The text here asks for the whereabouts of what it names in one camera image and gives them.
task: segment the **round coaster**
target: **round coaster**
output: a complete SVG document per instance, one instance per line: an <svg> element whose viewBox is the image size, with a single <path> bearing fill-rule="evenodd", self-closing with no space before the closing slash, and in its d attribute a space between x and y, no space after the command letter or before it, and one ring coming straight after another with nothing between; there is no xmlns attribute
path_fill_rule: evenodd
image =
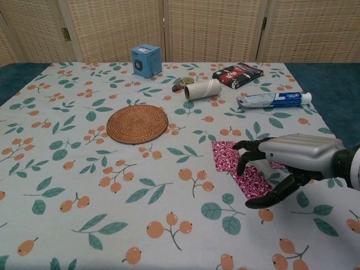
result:
<svg viewBox="0 0 360 270"><path fill-rule="evenodd" d="M133 105L110 116L106 131L116 142L137 145L158 138L168 124L168 117L162 109L151 105Z"/></svg>

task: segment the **small blue box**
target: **small blue box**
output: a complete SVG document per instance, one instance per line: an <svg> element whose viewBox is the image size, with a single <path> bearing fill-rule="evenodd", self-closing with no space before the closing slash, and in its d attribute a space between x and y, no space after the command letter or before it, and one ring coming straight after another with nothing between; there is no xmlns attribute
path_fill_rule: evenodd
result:
<svg viewBox="0 0 360 270"><path fill-rule="evenodd" d="M131 49L134 73L151 78L162 72L160 48L148 44Z"/></svg>

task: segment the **white roll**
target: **white roll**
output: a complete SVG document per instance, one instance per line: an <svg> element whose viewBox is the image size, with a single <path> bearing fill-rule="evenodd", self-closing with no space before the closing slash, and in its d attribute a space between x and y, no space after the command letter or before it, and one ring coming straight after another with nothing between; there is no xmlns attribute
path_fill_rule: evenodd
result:
<svg viewBox="0 0 360 270"><path fill-rule="evenodd" d="M217 79L206 80L201 83L192 83L185 86L185 97L188 100L210 97L221 92L221 84Z"/></svg>

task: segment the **teal floor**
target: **teal floor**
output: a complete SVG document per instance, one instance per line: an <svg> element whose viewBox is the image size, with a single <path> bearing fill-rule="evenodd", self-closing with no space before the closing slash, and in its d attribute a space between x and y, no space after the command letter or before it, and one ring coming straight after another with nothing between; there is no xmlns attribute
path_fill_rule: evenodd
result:
<svg viewBox="0 0 360 270"><path fill-rule="evenodd" d="M0 69L0 106L49 64L20 63ZM334 135L352 148L360 141L360 64L286 64Z"/></svg>

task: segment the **white toothpaste tube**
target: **white toothpaste tube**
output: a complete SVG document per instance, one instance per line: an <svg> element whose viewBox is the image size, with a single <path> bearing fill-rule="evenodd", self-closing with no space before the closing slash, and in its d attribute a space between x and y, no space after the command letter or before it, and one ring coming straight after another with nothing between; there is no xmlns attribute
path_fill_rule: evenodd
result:
<svg viewBox="0 0 360 270"><path fill-rule="evenodd" d="M254 94L236 98L239 106L252 108L299 106L309 104L311 99L310 93L300 92Z"/></svg>

